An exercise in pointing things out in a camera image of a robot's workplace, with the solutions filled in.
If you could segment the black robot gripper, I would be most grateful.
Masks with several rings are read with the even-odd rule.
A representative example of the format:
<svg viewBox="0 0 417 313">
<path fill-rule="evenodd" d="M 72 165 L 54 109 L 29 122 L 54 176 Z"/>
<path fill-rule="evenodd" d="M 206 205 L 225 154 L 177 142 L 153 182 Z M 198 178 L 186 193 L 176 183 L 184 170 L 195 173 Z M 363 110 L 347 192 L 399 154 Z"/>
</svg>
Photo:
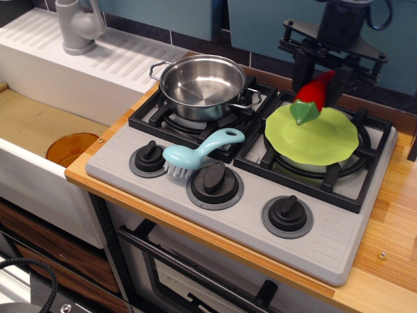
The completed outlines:
<svg viewBox="0 0 417 313">
<path fill-rule="evenodd" d="M 364 25 L 376 31 L 388 27 L 388 21 L 373 23 L 371 1 L 327 1 L 319 24 L 289 18 L 283 25 L 279 49 L 293 56 L 295 93 L 311 80 L 316 65 L 335 70 L 324 107 L 333 107 L 356 80 L 377 83 L 381 67 L 388 61 L 385 53 L 361 37 Z"/>
</svg>

